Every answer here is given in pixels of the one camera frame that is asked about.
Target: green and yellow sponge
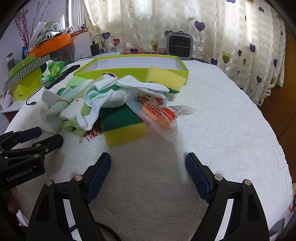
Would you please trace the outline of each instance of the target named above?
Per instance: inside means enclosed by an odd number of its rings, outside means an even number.
[[[167,87],[169,93],[177,94],[180,92],[186,79],[166,69],[151,66],[146,76],[146,82],[162,84]]]
[[[145,136],[144,122],[126,105],[100,109],[101,127],[108,147]]]

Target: metal screw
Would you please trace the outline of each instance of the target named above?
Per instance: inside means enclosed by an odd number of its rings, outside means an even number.
[[[250,185],[252,184],[251,181],[248,180],[248,179],[246,179],[244,182],[245,182],[245,184],[247,184],[248,186],[250,186]]]
[[[52,180],[47,180],[45,183],[46,186],[50,186],[51,184],[52,184]]]
[[[218,181],[221,181],[223,179],[223,177],[221,175],[215,175],[215,179]]]
[[[77,175],[74,177],[75,181],[80,181],[82,179],[82,176],[81,175]]]

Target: yellow heart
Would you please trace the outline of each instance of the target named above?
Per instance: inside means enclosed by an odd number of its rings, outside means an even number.
[[[150,42],[150,45],[151,45],[151,48],[152,48],[154,51],[156,51],[157,48],[158,48],[158,41],[154,41],[154,40],[152,40],[152,41]]]
[[[223,61],[225,62],[225,61],[227,61],[227,63],[231,60],[231,54],[229,54],[229,53],[226,53],[225,51],[223,51],[222,53],[221,53],[221,58],[223,59]]]
[[[275,76],[273,76],[273,77],[271,78],[271,81],[270,81],[270,83],[273,85],[275,82],[276,82],[276,77],[275,77]]]

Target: curtain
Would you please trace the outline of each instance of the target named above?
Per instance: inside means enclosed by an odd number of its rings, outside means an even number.
[[[283,86],[286,29],[264,0],[84,2],[91,38],[102,34],[117,50],[165,52],[167,34],[182,31],[193,36],[193,57],[218,66],[256,105]]]

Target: blue vase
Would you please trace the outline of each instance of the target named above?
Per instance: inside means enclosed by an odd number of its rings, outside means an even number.
[[[22,59],[25,59],[29,56],[28,54],[28,48],[26,46],[23,46],[22,48]]]

